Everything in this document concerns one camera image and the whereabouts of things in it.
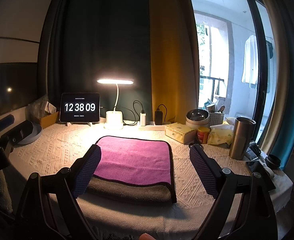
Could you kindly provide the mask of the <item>person's hand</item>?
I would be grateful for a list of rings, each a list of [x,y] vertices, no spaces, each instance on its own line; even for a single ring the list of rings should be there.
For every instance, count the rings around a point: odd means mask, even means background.
[[[143,233],[139,236],[139,240],[156,240],[154,237],[149,235],[148,233]]]

